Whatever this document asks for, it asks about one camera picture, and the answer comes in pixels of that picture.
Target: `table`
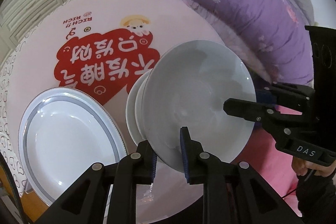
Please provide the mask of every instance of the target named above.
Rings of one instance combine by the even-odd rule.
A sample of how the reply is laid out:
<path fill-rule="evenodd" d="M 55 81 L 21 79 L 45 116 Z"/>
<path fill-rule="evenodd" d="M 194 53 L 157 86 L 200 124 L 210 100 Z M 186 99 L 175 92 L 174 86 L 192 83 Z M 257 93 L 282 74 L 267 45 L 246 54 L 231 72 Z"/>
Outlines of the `table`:
<path fill-rule="evenodd" d="M 125 119 L 129 90 L 167 50 L 194 39 L 222 42 L 180 0 L 74 0 L 60 7 L 21 42 L 11 68 L 6 112 L 14 152 L 18 155 L 14 140 L 27 105 L 57 86 L 80 89 L 100 102 L 119 126 L 128 152 L 134 152 Z M 137 219 L 174 215 L 202 192 L 202 186 L 187 185 L 184 174 L 160 164 L 153 186 L 138 187 Z"/>

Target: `purple bedding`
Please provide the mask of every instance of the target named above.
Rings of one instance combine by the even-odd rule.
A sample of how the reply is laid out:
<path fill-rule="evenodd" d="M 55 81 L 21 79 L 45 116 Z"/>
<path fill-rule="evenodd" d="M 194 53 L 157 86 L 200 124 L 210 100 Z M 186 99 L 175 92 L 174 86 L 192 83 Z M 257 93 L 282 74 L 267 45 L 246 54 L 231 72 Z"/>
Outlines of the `purple bedding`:
<path fill-rule="evenodd" d="M 301 13 L 288 0 L 194 1 L 241 36 L 272 81 L 305 85 L 313 79 L 309 33 Z"/>

